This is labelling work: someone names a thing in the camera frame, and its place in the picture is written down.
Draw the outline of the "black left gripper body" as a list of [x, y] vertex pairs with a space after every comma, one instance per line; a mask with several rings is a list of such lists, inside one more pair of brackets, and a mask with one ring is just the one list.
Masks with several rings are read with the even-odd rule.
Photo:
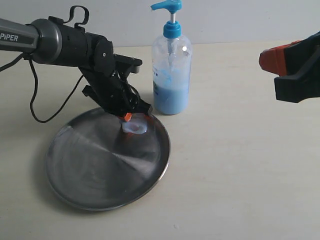
[[120, 118], [140, 112], [140, 98], [118, 76], [105, 76], [102, 72], [83, 67], [79, 70], [88, 82], [82, 90], [83, 95], [91, 98], [105, 112]]

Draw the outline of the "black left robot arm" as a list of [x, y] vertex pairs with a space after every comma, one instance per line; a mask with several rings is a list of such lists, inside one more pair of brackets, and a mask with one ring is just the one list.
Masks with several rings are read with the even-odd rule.
[[83, 20], [74, 26], [54, 16], [29, 24], [2, 19], [0, 48], [17, 52], [18, 59], [27, 60], [30, 65], [78, 68], [88, 83], [83, 94], [124, 121], [135, 113], [150, 116], [152, 106], [127, 80], [129, 74], [139, 72], [142, 60], [114, 53], [113, 43], [105, 36], [87, 32], [89, 17], [85, 10]]

